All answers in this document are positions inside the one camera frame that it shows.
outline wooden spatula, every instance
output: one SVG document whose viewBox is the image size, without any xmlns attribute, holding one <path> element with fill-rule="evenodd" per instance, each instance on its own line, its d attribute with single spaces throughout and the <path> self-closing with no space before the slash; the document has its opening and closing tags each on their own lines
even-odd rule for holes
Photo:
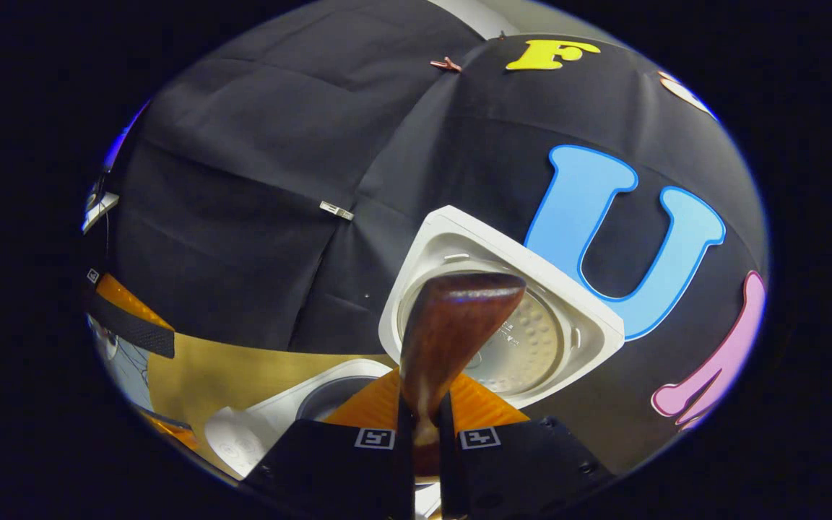
<svg viewBox="0 0 832 520">
<path fill-rule="evenodd" d="M 422 287 L 403 335 L 400 391 L 412 411 L 417 477 L 438 475 L 438 406 L 452 381 L 515 311 L 525 281 L 501 273 L 434 277 Z"/>
</svg>

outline blue letter u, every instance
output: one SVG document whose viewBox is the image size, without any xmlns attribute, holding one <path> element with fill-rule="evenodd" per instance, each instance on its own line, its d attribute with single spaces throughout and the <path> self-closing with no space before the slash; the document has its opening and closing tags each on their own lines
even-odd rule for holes
<svg viewBox="0 0 832 520">
<path fill-rule="evenodd" d="M 601 294 L 582 272 L 584 254 L 620 191 L 638 185 L 634 169 L 582 146 L 551 150 L 554 178 L 532 220 L 525 246 L 603 300 L 625 322 L 625 340 L 638 339 L 662 322 L 689 287 L 709 246 L 723 243 L 724 222 L 696 195 L 668 186 L 660 204 L 670 224 L 663 246 L 637 289 L 623 298 Z"/>
</svg>

